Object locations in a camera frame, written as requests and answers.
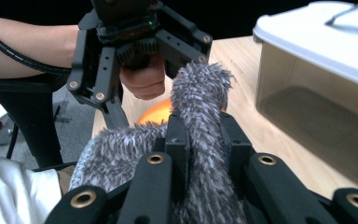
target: orange object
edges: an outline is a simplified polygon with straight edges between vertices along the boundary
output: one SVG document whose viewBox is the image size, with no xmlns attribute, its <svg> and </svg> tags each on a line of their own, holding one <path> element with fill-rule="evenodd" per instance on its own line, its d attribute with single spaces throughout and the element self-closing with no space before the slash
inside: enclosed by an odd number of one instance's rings
<svg viewBox="0 0 358 224">
<path fill-rule="evenodd" d="M 153 105 L 146 110 L 143 115 L 138 119 L 138 124 L 146 124 L 148 121 L 160 124 L 161 122 L 168 122 L 171 114 L 172 102 L 166 99 L 156 105 Z"/>
</svg>

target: white plastic container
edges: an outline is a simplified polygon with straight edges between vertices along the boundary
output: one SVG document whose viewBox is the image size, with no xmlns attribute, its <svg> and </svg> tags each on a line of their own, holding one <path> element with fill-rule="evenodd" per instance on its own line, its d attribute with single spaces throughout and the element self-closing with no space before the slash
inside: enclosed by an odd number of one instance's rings
<svg viewBox="0 0 358 224">
<path fill-rule="evenodd" d="M 258 111 L 345 175 L 358 181 L 358 10 L 314 2 L 254 28 L 263 43 Z"/>
</svg>

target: human hand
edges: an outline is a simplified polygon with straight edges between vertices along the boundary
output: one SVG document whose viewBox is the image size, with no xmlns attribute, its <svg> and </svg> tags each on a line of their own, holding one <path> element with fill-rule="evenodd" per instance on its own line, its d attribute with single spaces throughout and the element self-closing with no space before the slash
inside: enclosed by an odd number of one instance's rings
<svg viewBox="0 0 358 224">
<path fill-rule="evenodd" d="M 152 55 L 146 68 L 136 70 L 122 66 L 120 79 L 121 83 L 137 98 L 154 99 L 165 92 L 164 58 L 158 54 Z"/>
</svg>

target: furry stuffed toy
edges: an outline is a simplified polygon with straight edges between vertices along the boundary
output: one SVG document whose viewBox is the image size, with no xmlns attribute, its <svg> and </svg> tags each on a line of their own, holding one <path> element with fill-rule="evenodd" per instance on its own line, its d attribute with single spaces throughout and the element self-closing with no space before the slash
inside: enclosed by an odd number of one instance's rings
<svg viewBox="0 0 358 224">
<path fill-rule="evenodd" d="M 188 63 L 173 80 L 172 110 L 179 112 L 193 149 L 185 198 L 174 205 L 172 223 L 245 223 L 224 161 L 220 111 L 232 75 L 219 64 Z M 131 180 L 138 160 L 151 152 L 166 124 L 104 130 L 82 152 L 70 189 L 94 185 L 107 192 Z"/>
</svg>

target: gray fabric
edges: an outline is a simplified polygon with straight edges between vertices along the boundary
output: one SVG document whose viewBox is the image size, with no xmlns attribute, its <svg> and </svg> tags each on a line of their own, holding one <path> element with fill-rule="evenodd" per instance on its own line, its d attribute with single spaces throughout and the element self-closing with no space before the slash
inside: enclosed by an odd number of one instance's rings
<svg viewBox="0 0 358 224">
<path fill-rule="evenodd" d="M 172 86 L 172 108 L 189 130 L 193 157 L 185 199 L 174 205 L 173 223 L 245 223 L 224 162 L 220 110 L 231 74 L 219 64 L 189 63 Z M 81 155 L 71 189 L 95 185 L 111 191 L 133 177 L 138 160 L 164 137 L 166 124 L 103 131 Z"/>
</svg>

